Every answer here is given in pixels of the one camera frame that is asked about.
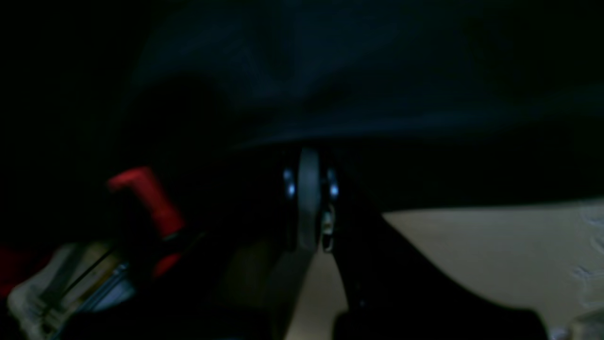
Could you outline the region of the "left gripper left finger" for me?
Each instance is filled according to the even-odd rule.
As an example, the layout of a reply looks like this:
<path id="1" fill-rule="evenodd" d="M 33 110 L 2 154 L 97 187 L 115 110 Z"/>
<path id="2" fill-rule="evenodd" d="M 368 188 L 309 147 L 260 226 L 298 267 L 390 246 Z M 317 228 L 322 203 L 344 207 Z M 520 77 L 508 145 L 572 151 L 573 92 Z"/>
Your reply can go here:
<path id="1" fill-rule="evenodd" d="M 209 280 L 195 340 L 283 340 L 302 285 L 302 162 L 234 159 L 199 170 L 214 221 L 192 256 Z"/>

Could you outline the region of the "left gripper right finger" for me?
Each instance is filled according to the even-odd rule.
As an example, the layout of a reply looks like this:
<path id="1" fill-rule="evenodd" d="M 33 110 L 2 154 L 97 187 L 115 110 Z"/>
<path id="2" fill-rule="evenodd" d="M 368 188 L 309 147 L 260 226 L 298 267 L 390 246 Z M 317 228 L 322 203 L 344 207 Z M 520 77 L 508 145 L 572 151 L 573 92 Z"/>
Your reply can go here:
<path id="1" fill-rule="evenodd" d="M 470 292 L 432 264 L 316 149 L 300 152 L 297 243 L 334 257 L 348 305 L 333 340 L 546 340 L 538 315 Z"/>

